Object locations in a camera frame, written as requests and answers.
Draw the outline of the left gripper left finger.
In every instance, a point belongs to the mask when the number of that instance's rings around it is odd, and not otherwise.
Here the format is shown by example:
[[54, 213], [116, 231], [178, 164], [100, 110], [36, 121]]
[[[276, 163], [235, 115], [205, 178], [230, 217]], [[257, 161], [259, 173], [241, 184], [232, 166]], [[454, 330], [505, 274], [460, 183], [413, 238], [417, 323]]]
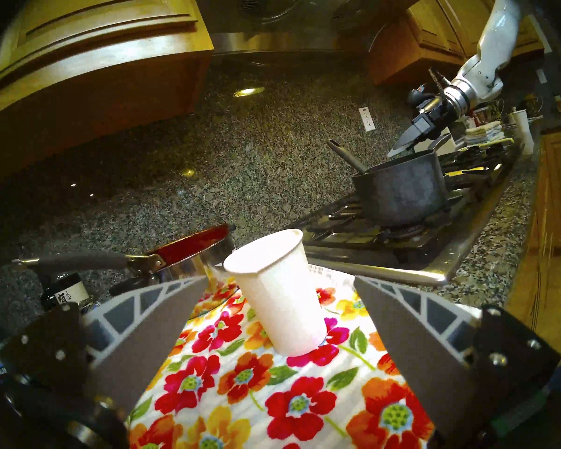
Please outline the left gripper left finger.
[[86, 314], [76, 303], [55, 307], [10, 337], [0, 358], [11, 375], [54, 393], [105, 396], [130, 411], [207, 286], [197, 276], [124, 293]]

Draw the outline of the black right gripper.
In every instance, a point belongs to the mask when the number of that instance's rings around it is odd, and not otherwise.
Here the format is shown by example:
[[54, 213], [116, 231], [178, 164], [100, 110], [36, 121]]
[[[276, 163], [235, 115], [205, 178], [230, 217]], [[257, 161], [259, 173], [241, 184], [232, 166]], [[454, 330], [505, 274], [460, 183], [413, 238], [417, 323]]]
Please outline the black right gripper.
[[421, 103], [429, 123], [413, 123], [393, 145], [387, 156], [396, 156], [427, 137], [439, 137], [444, 128], [458, 120], [458, 112], [446, 97], [433, 97]]

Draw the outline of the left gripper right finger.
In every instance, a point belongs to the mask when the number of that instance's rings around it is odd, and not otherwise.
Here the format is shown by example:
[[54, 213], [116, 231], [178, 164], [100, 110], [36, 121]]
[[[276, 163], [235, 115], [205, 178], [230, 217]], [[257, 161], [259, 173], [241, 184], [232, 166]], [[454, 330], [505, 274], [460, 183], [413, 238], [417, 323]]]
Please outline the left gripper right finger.
[[561, 355], [498, 305], [356, 276], [354, 287], [438, 439], [503, 439], [546, 402]]

